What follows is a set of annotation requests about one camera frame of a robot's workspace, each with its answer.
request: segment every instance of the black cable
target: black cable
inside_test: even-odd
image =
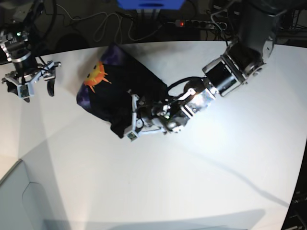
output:
[[[292,16],[292,21],[291,21],[292,24],[291,24],[291,27],[290,27],[291,29],[293,28],[294,15],[295,15],[295,10],[293,10],[292,15],[291,15]]]
[[[48,73],[52,73],[52,72],[50,72],[50,70],[49,69],[44,69],[44,68],[29,68],[28,70],[31,70],[31,69],[33,69],[33,70],[37,70],[37,71],[46,71],[46,72],[48,72]]]
[[[228,46],[228,40],[227,40],[227,38],[226,38],[226,35],[225,35],[225,33],[224,33],[224,30],[222,30],[221,28],[220,28],[220,26],[217,24],[217,23],[214,23],[213,24],[215,27],[216,27],[216,34],[215,34],[215,38],[214,38],[214,41],[216,40],[216,38],[218,37],[218,38],[220,38],[220,40],[222,40],[222,41],[225,41],[226,42],[226,46]]]
[[[301,14],[301,11],[298,11],[298,14],[297,14],[297,18],[296,18],[296,23],[295,23],[295,27],[297,27],[297,23],[298,23],[298,19],[299,19],[299,15]]]
[[[38,56],[38,58],[40,59],[40,61],[44,64],[45,67],[47,67],[48,70],[50,70],[50,68],[48,67],[48,65],[44,62],[44,60],[42,59],[41,56]]]
[[[47,16],[53,16],[52,13],[47,13],[45,7],[44,7],[44,12],[45,12],[45,15],[47,15]],[[62,16],[62,17],[63,17],[63,22],[62,22],[62,24],[63,24],[63,26],[65,26],[65,23],[64,23],[64,20],[65,20],[65,18],[66,18],[65,15],[64,15],[64,14],[61,14],[61,13],[57,13],[57,16]]]
[[[25,85],[25,83],[26,83],[25,77],[22,76],[22,77],[21,77],[21,84],[22,84],[22,85]]]
[[[45,34],[45,32],[40,31],[35,24],[33,24],[33,29],[36,30],[37,32]]]
[[[220,26],[218,23],[215,22],[215,20],[214,20],[213,17],[214,17],[214,16],[217,16],[218,14],[220,14],[221,12],[223,12],[224,10],[228,9],[232,4],[235,3],[235,1],[236,1],[236,0],[231,0],[231,1],[229,1],[225,6],[223,6],[221,9],[219,9],[217,12],[214,12],[214,13],[212,13],[212,14],[210,15],[211,21],[213,22],[213,24],[214,24],[214,25],[221,31],[221,33],[224,35],[224,40],[225,40],[227,46],[228,46],[228,41],[227,41],[227,39],[226,39],[226,36],[225,36],[225,34],[224,34],[224,31],[223,31],[223,29],[221,28],[221,26]]]
[[[234,28],[234,25],[232,23],[232,21],[230,20],[229,18],[229,8],[227,9],[227,19],[229,21],[229,24],[231,26],[231,32],[232,32],[232,36],[235,37],[236,33],[235,33],[235,28]]]
[[[302,225],[304,226],[305,229],[307,229],[307,224],[306,222],[302,219],[302,217],[299,215],[299,213],[297,211],[294,210],[294,213],[296,214],[297,218],[299,219],[299,221],[302,223]]]
[[[216,38],[217,38],[217,31],[216,30],[214,30],[214,32],[212,32],[213,34],[214,34],[214,39],[213,39],[213,41],[216,41]]]
[[[135,113],[136,113],[137,116],[140,117],[140,120],[142,121],[142,127],[140,127],[140,129],[142,129],[142,128],[144,127],[144,121],[143,121],[142,115],[141,115],[141,113],[140,113],[140,111],[139,111],[140,108],[144,108],[144,106],[141,105],[141,106],[137,107],[137,108],[135,109]]]
[[[51,22],[49,24],[48,29],[46,30],[45,35],[42,37],[41,41],[45,40],[45,38],[49,35],[49,33],[51,32],[51,30],[54,26],[54,22],[56,21],[56,17],[57,17],[57,14],[58,14],[57,1],[56,0],[52,0],[52,6],[53,6],[53,14],[52,14]]]
[[[187,0],[187,2],[189,2],[189,3],[192,5],[193,9],[194,9],[194,15],[193,15],[193,17],[191,17],[191,19],[190,19],[190,20],[192,20],[192,19],[194,19],[194,18],[196,17],[196,15],[197,15],[197,7],[195,6],[195,4],[194,4],[191,0]]]
[[[183,78],[181,80],[178,80],[176,82],[174,82],[173,84],[171,84],[170,86],[168,86],[167,91],[170,91],[172,88],[180,85],[181,83],[184,83],[186,81],[190,81],[190,80],[201,80],[201,77],[188,77],[188,78]]]
[[[296,25],[297,26],[297,28],[302,28],[302,29],[306,29],[307,28],[307,26],[303,26],[303,25]]]

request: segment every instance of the cable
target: cable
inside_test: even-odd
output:
[[[43,43],[43,41],[46,39],[46,37],[49,35],[49,33],[51,32],[54,23],[56,21],[56,17],[58,14],[58,9],[57,9],[57,2],[56,0],[52,0],[52,7],[53,7],[53,14],[52,14],[52,18],[51,18],[51,22],[49,24],[49,27],[47,28],[45,34],[43,35],[43,37],[40,39],[40,41],[33,47],[32,52],[35,54],[36,50],[39,48],[39,46]]]
[[[188,78],[183,78],[181,80],[178,80],[176,82],[174,82],[173,84],[171,84],[170,86],[168,86],[167,91],[169,92],[172,88],[180,85],[181,83],[184,83],[186,81],[190,81],[190,80],[201,80],[201,77],[188,77]]]
[[[52,13],[47,13],[47,11],[46,11],[46,8],[44,7],[44,12],[45,12],[45,15],[47,15],[47,16],[52,16],[53,14]],[[63,17],[63,21],[62,21],[62,24],[63,24],[63,26],[64,27],[68,27],[68,26],[70,26],[70,24],[68,25],[68,26],[65,26],[65,15],[64,14],[61,14],[61,13],[57,13],[57,16],[62,16]]]
[[[227,9],[227,19],[228,19],[229,24],[230,24],[230,26],[231,26],[232,36],[235,37],[235,34],[236,34],[236,33],[235,33],[235,28],[234,28],[234,25],[233,25],[232,21],[231,21],[230,18],[229,18],[229,8]]]
[[[191,19],[190,19],[190,20],[192,20],[192,19],[194,19],[194,18],[196,17],[196,15],[197,15],[197,7],[195,6],[195,4],[194,4],[191,0],[187,0],[187,2],[189,2],[189,3],[192,5],[193,9],[194,9],[194,15],[193,15],[193,17],[191,17]]]
[[[143,118],[142,118],[142,115],[140,113],[140,111],[138,110],[140,107],[137,107],[136,110],[135,110],[135,113],[137,116],[140,117],[140,120],[142,121],[142,127],[140,127],[139,129],[142,129],[144,127],[144,121],[143,121]]]
[[[206,30],[206,41],[208,41],[208,30]]]
[[[294,210],[294,213],[296,214],[297,218],[299,219],[299,221],[302,223],[302,225],[304,226],[305,229],[307,229],[307,224],[306,222],[302,219],[302,217],[299,215],[299,213],[297,211]]]
[[[301,11],[298,11],[298,14],[297,14],[297,18],[296,18],[296,23],[295,23],[295,27],[297,27],[297,23],[298,23],[298,19],[299,19],[299,15],[301,14]]]
[[[214,34],[214,39],[213,41],[216,41],[216,38],[217,38],[217,31],[214,30],[214,31],[210,31],[212,34]]]
[[[105,18],[103,19],[103,21],[101,22],[101,24],[98,26],[98,28],[95,30],[95,32],[94,32],[94,34],[93,34],[93,40],[96,41],[96,42],[100,42],[100,41],[103,39],[103,37],[105,36],[107,21],[108,21],[109,17],[112,16],[112,15],[116,16],[117,19],[118,19],[118,29],[117,29],[117,31],[116,31],[116,33],[115,33],[115,41],[116,41],[116,39],[117,39],[117,37],[118,37],[118,34],[120,34],[120,42],[119,42],[119,44],[121,44],[121,43],[123,42],[123,36],[122,36],[122,30],[121,30],[121,24],[122,24],[122,19],[123,19],[123,17],[126,17],[126,18],[128,18],[128,19],[131,20],[131,25],[130,25],[130,28],[129,28],[129,30],[128,30],[128,37],[129,37],[129,39],[130,39],[131,41],[141,41],[141,40],[143,40],[143,39],[145,39],[145,38],[148,38],[148,37],[154,35],[154,34],[162,27],[162,26],[160,25],[160,26],[158,27],[158,29],[155,30],[155,31],[153,31],[151,34],[149,34],[149,35],[147,35],[147,36],[145,36],[145,37],[142,37],[142,38],[134,39],[134,38],[132,38],[131,35],[130,35],[130,32],[131,32],[131,29],[132,29],[134,20],[133,20],[132,16],[129,15],[129,14],[119,14],[118,12],[116,12],[116,13],[111,13],[111,14],[107,14],[106,12],[99,12],[99,13],[90,15],[90,16],[85,17],[85,18],[76,19],[76,18],[72,18],[71,15],[68,13],[68,11],[67,11],[63,6],[61,6],[61,5],[59,5],[59,4],[57,4],[57,6],[60,7],[60,8],[62,8],[62,9],[67,13],[67,15],[69,16],[69,18],[70,18],[71,20],[73,20],[73,21],[83,21],[83,20],[86,20],[86,19],[89,19],[89,18],[93,18],[93,17],[95,17],[95,16],[98,16],[98,15],[103,14],[103,15],[105,16]],[[100,30],[101,28],[102,28],[102,34],[101,34],[99,37],[97,37],[97,33],[99,32],[99,30]]]
[[[57,17],[57,14],[58,14],[57,1],[56,0],[52,0],[52,7],[53,7],[53,14],[52,14],[51,22],[50,22],[48,29],[46,30],[45,35],[42,37],[41,41],[43,41],[48,36],[48,34],[50,33],[50,31],[53,28],[54,22],[56,21],[56,17]]]
[[[154,35],[154,34],[157,33],[158,30],[162,27],[162,26],[160,25],[160,26],[158,27],[158,29],[155,30],[155,31],[153,31],[151,34],[146,35],[145,37],[142,37],[142,38],[134,39],[134,38],[132,38],[131,35],[130,35],[130,31],[131,31],[132,26],[133,26],[133,22],[131,22],[131,26],[130,26],[129,31],[128,31],[128,37],[129,37],[129,39],[130,39],[131,41],[135,41],[135,42],[136,42],[136,41],[141,41],[141,40],[143,40],[143,39],[145,39],[145,38],[148,38],[148,37]]]
[[[224,10],[228,9],[232,4],[235,3],[236,0],[231,0],[229,3],[227,3],[225,6],[223,6],[220,10],[218,10],[217,12],[214,12],[212,14],[210,14],[210,18],[211,18],[211,21],[213,22],[213,24],[219,28],[219,30],[221,31],[221,33],[224,35],[224,38],[225,38],[225,42],[226,42],[226,46],[228,46],[228,41],[226,39],[226,36],[224,34],[224,31],[222,30],[222,28],[220,27],[220,25],[218,23],[216,23],[216,21],[214,20],[214,16],[220,14],[221,12],[223,12]]]
[[[47,64],[44,62],[44,60],[42,59],[42,57],[41,57],[41,56],[38,56],[38,58],[39,58],[40,61],[44,64],[44,66],[47,67],[48,70],[50,70],[49,67],[48,67],[48,65],[47,65]]]

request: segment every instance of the orange sun print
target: orange sun print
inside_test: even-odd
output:
[[[91,90],[95,92],[94,86],[98,85],[101,81],[105,81],[112,84],[111,82],[109,82],[108,79],[106,79],[106,75],[107,73],[105,72],[103,63],[101,61],[98,61],[97,65],[95,65],[94,67],[94,70],[87,75],[84,84],[89,86]]]

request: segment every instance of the blue box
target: blue box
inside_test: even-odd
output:
[[[118,0],[118,6],[126,10],[168,9],[179,10],[185,0]]]

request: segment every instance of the white cable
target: white cable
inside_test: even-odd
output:
[[[67,13],[67,15],[69,16],[69,18],[72,19],[73,21],[82,21],[82,20],[85,20],[85,19],[88,19],[88,18],[95,17],[95,16],[100,15],[100,14],[104,14],[104,15],[107,16],[107,13],[106,13],[106,12],[99,12],[99,13],[90,15],[90,16],[85,17],[85,18],[79,18],[79,19],[77,18],[77,19],[75,19],[75,18],[72,18],[72,17],[71,17],[71,15],[67,12],[67,10],[66,10],[64,7],[62,7],[61,5],[58,5],[58,4],[57,4],[57,6],[60,7],[60,8],[62,8],[62,9]]]
[[[85,17],[85,18],[74,19],[74,18],[71,17],[71,15],[68,13],[68,11],[67,11],[63,6],[61,6],[61,5],[59,5],[59,4],[57,4],[57,6],[60,7],[60,8],[62,8],[62,9],[67,13],[67,15],[69,16],[69,18],[70,18],[71,20],[73,20],[73,21],[82,21],[82,20],[85,20],[85,19],[89,19],[89,18],[98,16],[98,15],[100,15],[100,14],[103,14],[104,16],[106,16],[106,17],[104,18],[104,20],[101,22],[101,24],[98,26],[98,28],[95,30],[94,34],[93,34],[93,40],[94,40],[95,42],[100,42],[100,41],[103,39],[103,37],[105,36],[106,25],[107,25],[107,21],[108,21],[109,17],[112,16],[112,15],[117,16],[117,19],[118,19],[118,29],[116,30],[114,41],[116,41],[118,34],[120,34],[120,42],[119,42],[119,44],[121,44],[121,43],[123,42],[123,35],[122,35],[122,30],[121,30],[121,23],[122,23],[123,17],[120,17],[117,13],[110,13],[110,14],[107,14],[106,12],[99,12],[99,13],[90,15],[90,16]],[[162,27],[162,26],[160,25],[160,26],[158,27],[158,29],[155,30],[155,31],[153,31],[151,34],[146,35],[145,37],[142,37],[142,38],[134,39],[134,38],[132,38],[131,35],[130,35],[132,26],[133,26],[133,21],[131,21],[131,25],[130,25],[130,28],[129,28],[129,30],[128,30],[128,37],[129,37],[129,39],[130,39],[131,41],[141,41],[141,40],[143,40],[143,39],[145,39],[145,38],[148,38],[148,37],[154,35],[154,34]],[[97,38],[97,33],[98,33],[98,31],[99,31],[102,27],[103,27],[103,29],[102,29],[102,34],[100,35],[100,37]]]
[[[117,28],[116,33],[115,33],[114,41],[116,41],[116,38],[117,38],[118,34],[120,33],[120,42],[119,42],[119,44],[122,44],[122,42],[123,42],[123,35],[122,35],[122,31],[121,31],[121,22],[122,22],[123,18],[119,17],[119,15],[116,14],[116,13],[107,14],[106,18],[101,22],[101,24],[98,26],[98,28],[96,29],[96,31],[93,34],[93,40],[94,41],[100,42],[103,39],[103,37],[105,36],[105,32],[106,32],[107,21],[108,21],[109,17],[112,16],[112,15],[115,15],[118,18],[118,28]],[[97,38],[97,33],[101,29],[101,27],[103,27],[102,34],[100,35],[100,37]]]
[[[134,39],[134,38],[132,38],[131,35],[130,35],[130,31],[131,31],[132,26],[133,26],[133,22],[131,22],[131,26],[130,26],[129,31],[128,31],[128,37],[129,37],[129,39],[132,40],[132,41],[141,41],[141,40],[143,40],[143,39],[145,39],[145,38],[148,38],[148,37],[154,35],[155,33],[157,33],[158,30],[162,27],[162,26],[160,25],[160,26],[158,27],[158,29],[155,30],[155,31],[153,31],[151,34],[148,34],[148,35],[146,35],[145,37],[142,37],[142,38]]]
[[[226,41],[226,44],[227,44],[227,39],[226,39],[226,37],[225,37],[224,31],[223,31],[223,29],[221,28],[221,26],[220,26],[218,23],[216,23],[216,21],[214,20],[213,16],[216,16],[216,15],[220,14],[221,12],[223,12],[224,10],[228,9],[228,8],[229,8],[232,4],[234,4],[236,1],[237,1],[237,0],[231,0],[231,1],[229,1],[229,2],[228,2],[225,6],[223,6],[220,10],[218,10],[217,12],[214,12],[214,13],[210,14],[211,21],[214,23],[214,25],[215,25],[217,28],[219,28],[219,30],[221,31],[221,34],[224,35],[224,39],[225,39],[225,41]]]

